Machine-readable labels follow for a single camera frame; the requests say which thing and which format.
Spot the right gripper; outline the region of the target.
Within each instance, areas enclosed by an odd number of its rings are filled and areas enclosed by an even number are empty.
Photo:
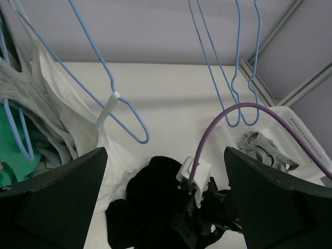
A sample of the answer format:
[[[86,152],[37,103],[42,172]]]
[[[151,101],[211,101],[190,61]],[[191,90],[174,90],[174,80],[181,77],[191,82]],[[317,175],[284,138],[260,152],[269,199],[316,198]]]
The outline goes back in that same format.
[[[201,204],[182,180],[185,204],[172,228],[189,248],[206,248],[225,231],[244,234],[247,248],[331,248],[331,188],[307,182],[227,147],[231,190],[210,177]]]

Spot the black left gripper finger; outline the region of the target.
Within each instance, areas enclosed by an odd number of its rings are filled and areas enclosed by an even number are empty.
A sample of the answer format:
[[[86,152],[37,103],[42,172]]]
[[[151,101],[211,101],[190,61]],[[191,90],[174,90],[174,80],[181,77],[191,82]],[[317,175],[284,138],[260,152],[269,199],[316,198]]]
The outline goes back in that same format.
[[[1,188],[1,248],[83,248],[107,163],[97,148]]]

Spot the light grey tank top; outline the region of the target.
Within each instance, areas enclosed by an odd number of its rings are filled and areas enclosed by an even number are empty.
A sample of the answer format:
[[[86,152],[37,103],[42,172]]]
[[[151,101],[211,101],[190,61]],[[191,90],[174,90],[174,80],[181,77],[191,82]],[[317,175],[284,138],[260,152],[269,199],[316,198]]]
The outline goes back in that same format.
[[[266,138],[261,132],[245,133],[239,150],[255,160],[282,172],[290,172],[299,167],[289,157],[283,155],[273,140]]]

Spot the white tank top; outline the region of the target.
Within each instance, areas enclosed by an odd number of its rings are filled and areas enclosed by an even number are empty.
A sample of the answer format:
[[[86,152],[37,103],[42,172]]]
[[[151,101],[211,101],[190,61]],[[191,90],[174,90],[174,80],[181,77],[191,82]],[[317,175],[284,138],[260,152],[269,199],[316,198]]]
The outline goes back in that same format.
[[[78,155],[98,147],[106,149],[107,164],[94,208],[95,213],[104,212],[112,201],[124,198],[124,184],[144,166],[144,162],[110,139],[104,125],[97,123],[97,116],[83,102],[28,26],[25,14],[19,11],[18,15],[33,43],[32,75],[38,79],[42,91],[58,112],[61,123],[73,137]]]

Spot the black tank top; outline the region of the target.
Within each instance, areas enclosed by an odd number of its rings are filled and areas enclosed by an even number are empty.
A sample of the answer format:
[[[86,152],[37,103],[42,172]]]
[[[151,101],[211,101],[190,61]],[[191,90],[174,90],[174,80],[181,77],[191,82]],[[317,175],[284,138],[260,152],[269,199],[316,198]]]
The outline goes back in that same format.
[[[111,248],[188,248],[171,225],[187,197],[176,179],[181,166],[172,158],[154,156],[129,180],[126,197],[110,203],[105,212]]]

